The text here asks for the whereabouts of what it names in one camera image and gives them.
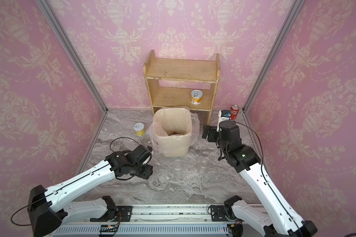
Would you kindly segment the clear jar lid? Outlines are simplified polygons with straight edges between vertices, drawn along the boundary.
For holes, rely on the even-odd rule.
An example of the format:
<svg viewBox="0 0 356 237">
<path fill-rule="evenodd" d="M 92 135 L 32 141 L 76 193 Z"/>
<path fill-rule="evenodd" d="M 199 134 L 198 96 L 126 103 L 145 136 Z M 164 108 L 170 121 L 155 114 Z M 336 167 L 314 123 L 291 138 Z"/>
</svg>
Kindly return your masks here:
<svg viewBox="0 0 356 237">
<path fill-rule="evenodd" d="M 182 160 L 175 160 L 173 162 L 173 169 L 179 171 L 183 168 L 183 161 Z"/>
</svg>

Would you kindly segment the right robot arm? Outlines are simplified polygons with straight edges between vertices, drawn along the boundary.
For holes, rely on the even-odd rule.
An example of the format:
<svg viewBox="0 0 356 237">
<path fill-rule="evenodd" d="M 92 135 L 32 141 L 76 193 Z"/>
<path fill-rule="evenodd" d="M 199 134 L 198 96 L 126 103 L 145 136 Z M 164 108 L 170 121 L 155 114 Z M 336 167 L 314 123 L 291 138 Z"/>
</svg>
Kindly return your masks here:
<svg viewBox="0 0 356 237">
<path fill-rule="evenodd" d="M 220 150 L 219 160 L 225 159 L 251 186 L 266 214 L 233 196 L 224 202 L 231 219 L 241 219 L 264 237 L 312 237 L 317 227 L 304 220 L 288 203 L 269 177 L 263 159 L 253 148 L 242 143 L 239 126 L 233 120 L 224 120 L 218 126 L 206 125 L 202 137 L 215 142 Z"/>
</svg>

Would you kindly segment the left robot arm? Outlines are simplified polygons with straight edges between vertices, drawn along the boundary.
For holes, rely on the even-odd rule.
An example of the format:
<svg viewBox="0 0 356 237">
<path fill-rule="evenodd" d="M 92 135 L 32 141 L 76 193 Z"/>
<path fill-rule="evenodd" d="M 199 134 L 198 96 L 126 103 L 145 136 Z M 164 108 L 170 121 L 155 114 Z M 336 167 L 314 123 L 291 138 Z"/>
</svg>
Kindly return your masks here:
<svg viewBox="0 0 356 237">
<path fill-rule="evenodd" d="M 121 222 L 121 213 L 110 196 L 93 201 L 74 202 L 76 198 L 112 179 L 123 180 L 123 175 L 147 180 L 153 174 L 149 165 L 153 155 L 150 146 L 138 145 L 133 151 L 117 151 L 89 170 L 48 188 L 38 185 L 29 194 L 25 206 L 33 236 L 44 237 L 60 226 L 72 222 Z"/>
</svg>

